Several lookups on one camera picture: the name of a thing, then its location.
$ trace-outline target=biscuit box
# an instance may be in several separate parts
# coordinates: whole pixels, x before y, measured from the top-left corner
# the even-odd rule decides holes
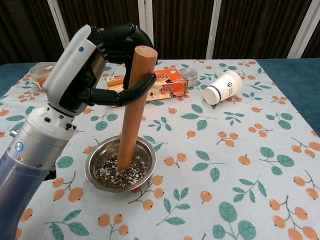
[[[185,80],[175,68],[154,71],[156,81],[150,88],[146,101],[155,101],[181,97],[188,92]],[[125,75],[106,77],[107,87],[110,90],[121,92]]]

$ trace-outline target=metal bowl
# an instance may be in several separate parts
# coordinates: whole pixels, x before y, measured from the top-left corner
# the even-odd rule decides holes
[[[109,157],[118,155],[120,138],[121,136],[118,135],[104,140],[93,149],[91,154],[86,159],[85,176],[88,181],[99,190],[111,193],[130,191],[147,181],[155,169],[157,156],[154,148],[147,140],[138,136],[133,155],[140,157],[140,159],[144,162],[144,177],[135,184],[123,188],[110,188],[100,183],[97,179],[98,174],[96,174],[96,170]]]

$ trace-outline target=curtain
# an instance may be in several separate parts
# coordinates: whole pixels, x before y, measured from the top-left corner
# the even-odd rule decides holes
[[[139,25],[137,0],[58,0],[58,3],[70,39],[86,24],[97,28]]]
[[[320,21],[302,54],[302,58],[320,58]]]
[[[153,0],[159,59],[204,59],[213,5],[213,0]]]
[[[212,58],[286,58],[311,1],[222,0]]]
[[[52,62],[63,52],[47,1],[0,0],[0,65]]]

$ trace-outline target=soil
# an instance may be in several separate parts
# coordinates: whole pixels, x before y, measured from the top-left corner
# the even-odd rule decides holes
[[[121,189],[137,183],[144,177],[144,162],[133,156],[127,170],[117,168],[118,156],[109,157],[96,172],[97,180],[107,188]]]

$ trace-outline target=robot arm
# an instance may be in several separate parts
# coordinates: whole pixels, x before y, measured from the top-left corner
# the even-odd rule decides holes
[[[43,86],[48,101],[56,109],[77,116],[87,105],[123,106],[139,99],[156,81],[150,74],[128,89],[134,50],[139,45],[153,46],[131,23],[102,29],[85,25],[73,36]],[[123,92],[95,89],[105,62],[125,64]]]
[[[96,29],[85,25],[72,38],[43,85],[47,106],[34,109],[0,158],[0,240],[14,240],[19,219],[44,179],[56,177],[55,164],[73,136],[75,116],[87,105],[132,103],[154,84],[146,75],[128,89],[135,47],[152,47],[138,27]],[[124,63],[124,90],[96,89],[106,62]]]

